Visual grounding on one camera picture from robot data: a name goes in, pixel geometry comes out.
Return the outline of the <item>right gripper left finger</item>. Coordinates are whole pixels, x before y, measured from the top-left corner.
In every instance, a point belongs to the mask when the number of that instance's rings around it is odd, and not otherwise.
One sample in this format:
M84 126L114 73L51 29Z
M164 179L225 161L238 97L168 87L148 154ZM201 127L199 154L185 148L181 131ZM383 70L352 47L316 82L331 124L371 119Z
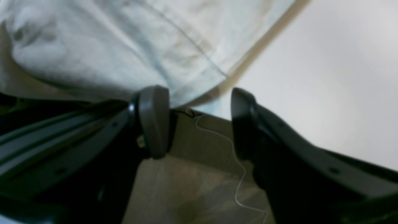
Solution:
M169 90L41 114L1 134L1 223L120 224L140 163L168 153Z

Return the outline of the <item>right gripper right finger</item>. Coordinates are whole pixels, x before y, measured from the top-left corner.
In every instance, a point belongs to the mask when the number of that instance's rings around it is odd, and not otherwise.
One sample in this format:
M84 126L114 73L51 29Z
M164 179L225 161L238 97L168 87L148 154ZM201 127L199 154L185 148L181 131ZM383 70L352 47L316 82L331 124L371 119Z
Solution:
M398 222L397 171L311 144L241 88L231 116L236 153L278 224Z

